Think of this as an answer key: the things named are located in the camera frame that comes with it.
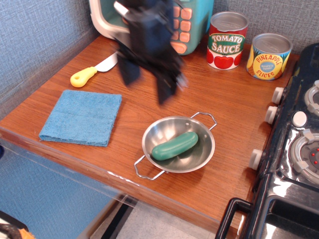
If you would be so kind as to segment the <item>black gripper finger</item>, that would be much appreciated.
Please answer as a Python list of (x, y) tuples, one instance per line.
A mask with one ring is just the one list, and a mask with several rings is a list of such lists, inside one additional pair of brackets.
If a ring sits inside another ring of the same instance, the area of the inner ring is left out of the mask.
[(128, 86), (135, 82), (140, 77), (139, 66), (120, 53), (117, 54), (117, 59), (124, 84)]
[(171, 73), (156, 73), (158, 102), (162, 105), (176, 92), (176, 76)]

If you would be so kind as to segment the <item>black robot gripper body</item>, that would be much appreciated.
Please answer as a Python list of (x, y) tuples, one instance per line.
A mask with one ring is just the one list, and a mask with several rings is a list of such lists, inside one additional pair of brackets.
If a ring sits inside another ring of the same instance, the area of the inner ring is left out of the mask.
[(116, 36), (118, 53), (156, 73), (176, 76), (177, 86), (187, 87), (181, 73), (183, 61), (171, 46), (173, 2), (171, 0), (117, 0), (115, 10), (126, 21), (129, 33)]

